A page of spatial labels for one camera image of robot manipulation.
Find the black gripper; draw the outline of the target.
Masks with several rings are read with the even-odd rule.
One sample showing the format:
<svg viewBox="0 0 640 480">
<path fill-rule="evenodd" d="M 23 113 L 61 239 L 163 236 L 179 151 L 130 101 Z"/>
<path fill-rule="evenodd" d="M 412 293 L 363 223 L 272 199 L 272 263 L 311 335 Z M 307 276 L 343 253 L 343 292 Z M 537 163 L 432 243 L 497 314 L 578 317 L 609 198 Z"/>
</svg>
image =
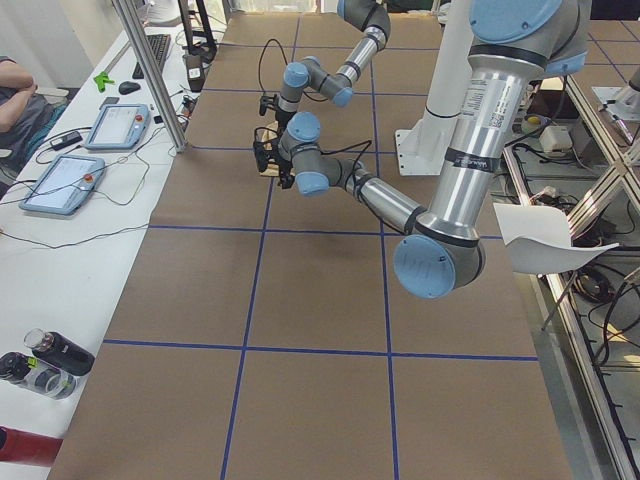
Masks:
<svg viewBox="0 0 640 480">
<path fill-rule="evenodd" d="M 259 100 L 259 115 L 265 116 L 268 110 L 272 110 L 275 113 L 277 130 L 283 131 L 298 112 L 298 102 L 286 100 L 279 94 L 268 95 L 263 93 Z"/>
<path fill-rule="evenodd" d="M 295 182 L 293 165 L 290 160 L 285 159 L 278 149 L 280 137 L 270 142 L 271 149 L 267 150 L 267 142 L 262 142 L 258 138 L 258 132 L 254 133 L 253 151 L 259 174 L 264 172 L 271 161 L 279 167 L 278 185 L 283 189 L 290 189 Z"/>
</svg>

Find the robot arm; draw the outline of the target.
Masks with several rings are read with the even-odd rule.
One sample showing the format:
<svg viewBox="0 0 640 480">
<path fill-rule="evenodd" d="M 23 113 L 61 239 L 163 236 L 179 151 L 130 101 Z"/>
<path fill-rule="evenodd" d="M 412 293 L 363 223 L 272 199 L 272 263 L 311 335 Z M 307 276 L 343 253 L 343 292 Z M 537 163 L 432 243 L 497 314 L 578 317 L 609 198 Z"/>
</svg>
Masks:
<svg viewBox="0 0 640 480">
<path fill-rule="evenodd" d="M 580 70 L 586 57 L 591 5 L 587 1 L 475 1 L 467 23 L 471 39 L 463 55 L 471 70 L 436 192 L 421 205 L 368 172 L 357 160 L 331 157 L 318 144 L 317 117 L 299 108 L 313 90 L 347 105 L 353 85 L 390 37 L 385 7 L 375 1 L 342 1 L 338 15 L 362 34 L 335 73 L 315 57 L 289 63 L 280 91 L 263 95 L 275 129 L 254 132 L 259 171 L 274 168 L 282 188 L 306 197 L 339 187 L 401 234 L 393 265 L 401 285 L 432 299 L 474 281 L 485 264 L 476 220 L 500 162 L 526 87 L 535 80 Z"/>
<path fill-rule="evenodd" d="M 280 90 L 261 94 L 259 114 L 264 116 L 272 111 L 280 131 L 298 112 L 306 93 L 313 92 L 338 107 L 347 106 L 364 71 L 374 56 L 387 46 L 391 21 L 380 1 L 340 1 L 337 14 L 361 33 L 353 48 L 343 52 L 344 59 L 331 67 L 324 66 L 320 58 L 312 54 L 289 60 L 285 63 Z"/>
</svg>

